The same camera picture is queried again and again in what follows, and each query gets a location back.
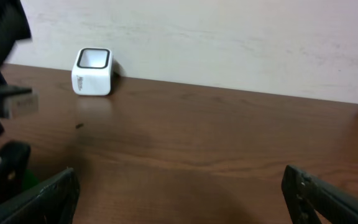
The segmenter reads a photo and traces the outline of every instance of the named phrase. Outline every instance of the white wall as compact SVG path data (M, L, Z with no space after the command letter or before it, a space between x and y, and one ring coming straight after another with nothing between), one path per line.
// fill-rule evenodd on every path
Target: white wall
M22 0L11 63L71 70L107 47L127 76L358 103L358 0Z

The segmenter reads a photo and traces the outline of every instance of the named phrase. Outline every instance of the wood grain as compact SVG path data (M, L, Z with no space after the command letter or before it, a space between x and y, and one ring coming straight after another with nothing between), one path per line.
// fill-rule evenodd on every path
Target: wood grain
M69 71L3 74L40 95L4 138L31 144L41 179L76 170L75 223L290 223L287 164L358 197L358 105L135 78L84 97Z

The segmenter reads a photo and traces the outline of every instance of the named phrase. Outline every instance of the white cube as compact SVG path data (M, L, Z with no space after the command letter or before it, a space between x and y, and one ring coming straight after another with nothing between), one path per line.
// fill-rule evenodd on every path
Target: white cube
M71 71L76 94L103 96L111 91L112 53L109 49L84 48L78 52Z

